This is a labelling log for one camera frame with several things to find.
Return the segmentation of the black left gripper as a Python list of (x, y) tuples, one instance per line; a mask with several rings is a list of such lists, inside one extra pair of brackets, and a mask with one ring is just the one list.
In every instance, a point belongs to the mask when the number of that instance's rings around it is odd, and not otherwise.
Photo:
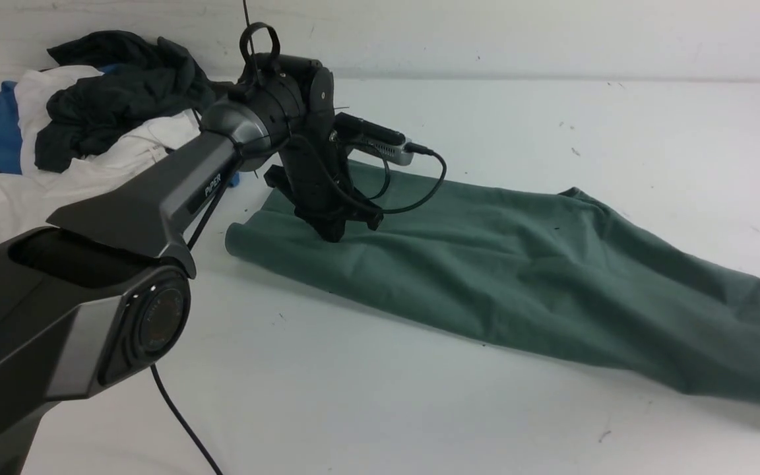
[(269, 126), (282, 148), (281, 165), (263, 178), (294, 206), (294, 214), (325, 241), (337, 243), (348, 222), (378, 229), (384, 213), (353, 183), (349, 154), (361, 130), (352, 118), (281, 118)]

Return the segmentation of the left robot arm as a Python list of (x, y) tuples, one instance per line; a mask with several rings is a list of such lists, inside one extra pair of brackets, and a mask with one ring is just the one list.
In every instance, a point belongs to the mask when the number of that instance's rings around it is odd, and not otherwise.
[(107, 193), (58, 208), (0, 243), (0, 474), (23, 469), (46, 412), (148, 369), (188, 320), (196, 267), (184, 232), (227, 177), (279, 153), (304, 211), (337, 159), (334, 75), (317, 60), (251, 57), (241, 82), (203, 115), (201, 135)]

